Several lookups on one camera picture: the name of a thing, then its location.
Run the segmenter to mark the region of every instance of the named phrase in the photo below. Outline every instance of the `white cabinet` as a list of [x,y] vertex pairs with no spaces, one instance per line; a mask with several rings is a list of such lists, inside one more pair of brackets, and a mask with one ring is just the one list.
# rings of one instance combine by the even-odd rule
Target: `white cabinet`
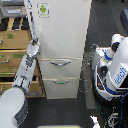
[[43,79],[79,78],[82,59],[39,60]]
[[48,99],[77,98],[78,79],[50,79],[43,82]]
[[[77,97],[91,1],[31,0],[29,8],[24,0],[30,28],[32,12],[41,43],[38,60],[48,99]],[[73,82],[59,86],[53,79]]]

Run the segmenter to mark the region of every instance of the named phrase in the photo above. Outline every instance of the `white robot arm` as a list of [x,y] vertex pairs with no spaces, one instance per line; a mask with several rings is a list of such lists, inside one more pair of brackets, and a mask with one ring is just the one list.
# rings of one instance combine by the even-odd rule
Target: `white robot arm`
[[11,89],[8,89],[0,97],[0,128],[18,128],[27,116],[26,95],[36,66],[36,58],[40,42],[36,37],[34,21],[31,15],[33,33],[27,46],[27,55],[24,55],[15,76]]

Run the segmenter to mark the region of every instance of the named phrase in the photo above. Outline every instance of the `drawer handle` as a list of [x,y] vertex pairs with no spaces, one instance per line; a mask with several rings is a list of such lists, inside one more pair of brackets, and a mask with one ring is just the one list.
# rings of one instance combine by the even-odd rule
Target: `drawer handle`
[[0,73],[0,75],[15,75],[16,71],[14,72],[8,72],[8,73]]
[[0,64],[8,63],[8,62],[9,62],[9,59],[7,59],[7,61],[0,61]]
[[57,66],[64,66],[64,65],[66,65],[66,64],[71,63],[71,61],[66,61],[66,62],[64,62],[64,63],[57,63],[57,62],[55,62],[55,61],[51,61],[50,63],[51,63],[51,64],[54,64],[54,65],[57,65]]
[[52,82],[56,83],[56,84],[66,84],[69,82],[69,80],[53,80]]
[[4,92],[3,89],[6,89],[6,87],[2,86],[2,87],[1,87],[1,92]]

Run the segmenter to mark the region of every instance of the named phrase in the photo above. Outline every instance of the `floor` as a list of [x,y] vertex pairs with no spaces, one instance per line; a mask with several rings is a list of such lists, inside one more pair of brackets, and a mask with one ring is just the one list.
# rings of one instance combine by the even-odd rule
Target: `floor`
[[[115,33],[126,36],[121,23],[120,13],[128,8],[128,1],[121,3],[120,0],[92,0],[91,16],[87,33],[85,56],[92,52],[91,46],[108,47],[111,45],[111,37]],[[103,128],[106,122],[98,109],[98,102],[93,97],[90,89],[90,67],[83,68],[81,72],[80,89],[77,99],[47,100],[46,98],[27,99],[28,116],[20,125],[20,128],[36,128],[45,125],[79,125],[83,128],[92,128],[91,115],[98,117],[99,124]]]

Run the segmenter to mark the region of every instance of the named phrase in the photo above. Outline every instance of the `blue logo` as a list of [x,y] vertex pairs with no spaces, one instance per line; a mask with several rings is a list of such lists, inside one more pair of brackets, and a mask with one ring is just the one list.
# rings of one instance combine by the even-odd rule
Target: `blue logo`
[[122,82],[126,72],[127,71],[124,68],[120,68],[120,72],[117,74],[117,78],[114,79],[118,85]]

